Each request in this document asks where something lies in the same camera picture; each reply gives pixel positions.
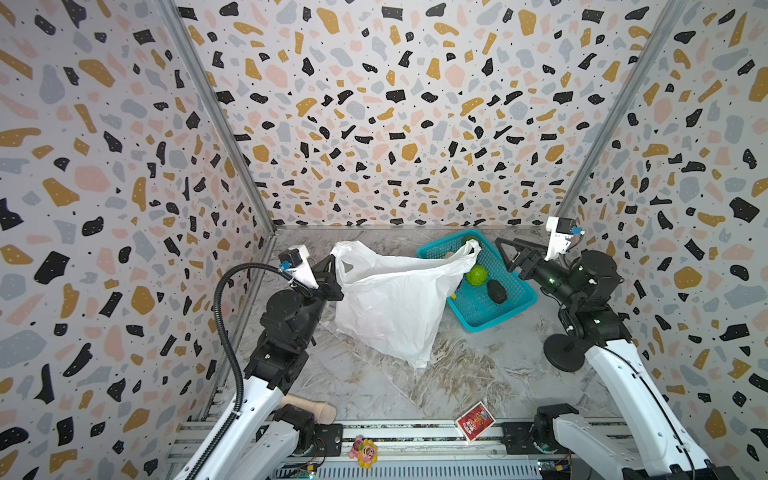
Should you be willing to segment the dark green avocado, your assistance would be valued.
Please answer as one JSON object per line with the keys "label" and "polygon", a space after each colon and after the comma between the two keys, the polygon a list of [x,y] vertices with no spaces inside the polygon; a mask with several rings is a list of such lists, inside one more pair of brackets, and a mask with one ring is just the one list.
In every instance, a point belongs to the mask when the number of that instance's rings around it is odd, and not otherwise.
{"label": "dark green avocado", "polygon": [[508,299],[505,287],[497,280],[488,280],[486,283],[487,294],[495,304],[503,304]]}

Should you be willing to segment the bright green lime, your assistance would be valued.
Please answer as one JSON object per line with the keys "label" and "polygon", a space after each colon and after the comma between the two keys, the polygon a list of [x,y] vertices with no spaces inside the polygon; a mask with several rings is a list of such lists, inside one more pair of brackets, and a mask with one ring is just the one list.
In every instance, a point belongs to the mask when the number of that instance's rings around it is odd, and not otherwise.
{"label": "bright green lime", "polygon": [[466,280],[472,287],[481,287],[489,279],[488,271],[482,265],[474,265],[466,274]]}

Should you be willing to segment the white plastic bag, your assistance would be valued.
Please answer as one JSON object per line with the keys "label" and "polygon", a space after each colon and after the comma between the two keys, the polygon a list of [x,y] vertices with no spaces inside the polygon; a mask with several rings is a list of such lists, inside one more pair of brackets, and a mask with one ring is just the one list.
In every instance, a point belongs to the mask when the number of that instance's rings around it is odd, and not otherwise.
{"label": "white plastic bag", "polygon": [[336,329],[378,352],[423,369],[431,360],[448,298],[482,248],[475,240],[444,259],[380,255],[360,241],[334,245]]}

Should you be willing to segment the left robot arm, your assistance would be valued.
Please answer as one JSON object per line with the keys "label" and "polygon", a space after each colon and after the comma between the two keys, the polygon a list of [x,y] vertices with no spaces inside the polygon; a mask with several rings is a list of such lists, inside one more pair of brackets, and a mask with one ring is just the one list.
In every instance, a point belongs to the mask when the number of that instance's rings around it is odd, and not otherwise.
{"label": "left robot arm", "polygon": [[[328,255],[310,264],[305,247],[298,246],[282,252],[279,260],[277,266],[236,265],[216,285],[212,311],[235,393],[178,473],[180,479],[274,479],[291,456],[328,451],[315,433],[315,413],[286,402],[285,397],[307,363],[325,306],[344,297],[336,278],[336,258]],[[230,279],[247,270],[276,274],[288,286],[269,298],[257,347],[241,367],[224,326],[222,297]]]}

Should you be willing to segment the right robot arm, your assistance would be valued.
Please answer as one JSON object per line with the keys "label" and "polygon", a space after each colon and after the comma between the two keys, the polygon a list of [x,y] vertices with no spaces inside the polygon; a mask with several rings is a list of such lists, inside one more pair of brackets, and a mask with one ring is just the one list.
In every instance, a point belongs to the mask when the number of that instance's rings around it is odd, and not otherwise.
{"label": "right robot arm", "polygon": [[533,280],[559,305],[561,334],[543,344],[548,362],[563,372],[590,365],[618,407],[636,449],[628,450],[592,426],[565,403],[541,406],[529,436],[544,453],[572,453],[603,479],[733,479],[729,466],[717,466],[674,415],[643,365],[637,347],[609,300],[622,282],[614,259],[586,250],[564,267],[545,257],[544,246],[498,238],[505,267]]}

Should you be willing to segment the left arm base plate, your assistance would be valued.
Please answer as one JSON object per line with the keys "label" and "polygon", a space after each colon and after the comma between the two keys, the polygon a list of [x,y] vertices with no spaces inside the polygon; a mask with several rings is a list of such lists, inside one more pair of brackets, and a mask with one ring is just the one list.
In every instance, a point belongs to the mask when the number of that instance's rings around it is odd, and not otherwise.
{"label": "left arm base plate", "polygon": [[292,457],[339,457],[342,453],[344,427],[341,423],[300,427]]}

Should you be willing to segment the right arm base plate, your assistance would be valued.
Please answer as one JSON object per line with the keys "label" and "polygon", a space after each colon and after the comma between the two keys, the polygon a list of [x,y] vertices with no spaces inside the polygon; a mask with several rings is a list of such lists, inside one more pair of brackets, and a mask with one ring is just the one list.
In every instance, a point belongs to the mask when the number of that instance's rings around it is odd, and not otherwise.
{"label": "right arm base plate", "polygon": [[558,443],[551,426],[537,422],[503,422],[501,443],[508,455],[565,455],[570,449]]}

